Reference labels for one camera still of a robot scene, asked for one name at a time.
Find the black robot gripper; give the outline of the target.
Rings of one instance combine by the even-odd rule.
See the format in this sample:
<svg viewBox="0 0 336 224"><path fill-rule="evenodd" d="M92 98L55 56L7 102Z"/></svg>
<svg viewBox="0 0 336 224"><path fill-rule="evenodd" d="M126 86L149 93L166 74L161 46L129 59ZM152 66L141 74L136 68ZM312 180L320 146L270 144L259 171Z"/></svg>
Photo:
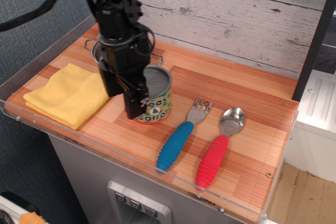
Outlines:
<svg viewBox="0 0 336 224"><path fill-rule="evenodd" d="M99 36L100 74L109 97L123 94L128 119L147 111L149 90L144 69L150 63L151 44L148 35L135 35L124 40Z"/></svg>

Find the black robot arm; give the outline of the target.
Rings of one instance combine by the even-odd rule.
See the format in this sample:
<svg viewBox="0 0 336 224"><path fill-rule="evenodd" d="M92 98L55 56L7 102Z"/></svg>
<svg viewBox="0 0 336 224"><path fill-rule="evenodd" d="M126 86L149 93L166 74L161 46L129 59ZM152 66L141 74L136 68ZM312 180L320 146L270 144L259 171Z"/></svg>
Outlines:
<svg viewBox="0 0 336 224"><path fill-rule="evenodd" d="M86 0L99 26L98 65L110 97L122 94L127 116L146 112L149 91L144 70L150 63L154 40L138 22L143 15L138 0Z"/></svg>

